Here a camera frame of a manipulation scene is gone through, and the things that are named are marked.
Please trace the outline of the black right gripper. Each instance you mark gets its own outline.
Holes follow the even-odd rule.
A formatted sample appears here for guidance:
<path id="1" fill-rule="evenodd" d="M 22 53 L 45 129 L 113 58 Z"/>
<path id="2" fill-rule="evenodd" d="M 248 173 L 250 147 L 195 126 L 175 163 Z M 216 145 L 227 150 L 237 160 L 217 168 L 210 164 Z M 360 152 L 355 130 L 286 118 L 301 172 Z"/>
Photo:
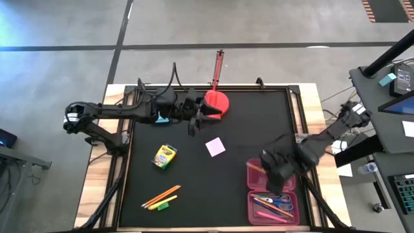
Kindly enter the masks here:
<path id="1" fill-rule="evenodd" d="M 302 175 L 300 164 L 295 156 L 277 149 L 270 150 L 272 158 L 261 158 L 261 166 L 268 176 L 267 190 L 273 194 L 280 194 L 286 178 L 293 175 Z"/>

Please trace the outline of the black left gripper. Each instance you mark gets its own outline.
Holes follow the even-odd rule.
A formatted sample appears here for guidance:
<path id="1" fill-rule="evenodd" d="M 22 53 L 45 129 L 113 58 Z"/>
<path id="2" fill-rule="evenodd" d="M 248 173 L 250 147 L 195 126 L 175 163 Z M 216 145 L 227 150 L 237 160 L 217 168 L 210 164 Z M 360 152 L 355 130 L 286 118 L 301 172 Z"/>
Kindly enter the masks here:
<path id="1" fill-rule="evenodd" d="M 220 119 L 222 111 L 214 106 L 203 103 L 204 95 L 194 89 L 189 89 L 183 102 L 179 104 L 179 122 L 189 121 L 188 135 L 194 137 L 200 128 L 202 115 L 208 118 Z"/>

